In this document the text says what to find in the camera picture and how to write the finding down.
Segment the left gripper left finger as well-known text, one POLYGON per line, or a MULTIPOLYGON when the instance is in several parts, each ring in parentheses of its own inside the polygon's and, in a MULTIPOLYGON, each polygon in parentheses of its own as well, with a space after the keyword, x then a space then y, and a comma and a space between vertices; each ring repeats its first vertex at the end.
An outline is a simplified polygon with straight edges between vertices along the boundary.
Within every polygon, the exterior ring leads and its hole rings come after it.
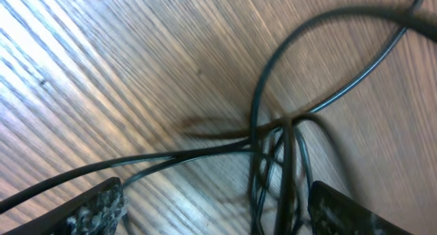
POLYGON ((127 213, 121 181, 112 177, 6 235, 114 235, 127 213))

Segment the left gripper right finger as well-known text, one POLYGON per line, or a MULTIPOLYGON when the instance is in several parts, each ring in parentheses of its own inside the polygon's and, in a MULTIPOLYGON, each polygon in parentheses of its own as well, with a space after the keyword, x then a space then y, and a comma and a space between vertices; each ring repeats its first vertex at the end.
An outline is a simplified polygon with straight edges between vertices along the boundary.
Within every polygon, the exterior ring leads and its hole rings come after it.
POLYGON ((314 234, 406 235, 408 233, 319 180, 311 185, 309 214, 314 234))

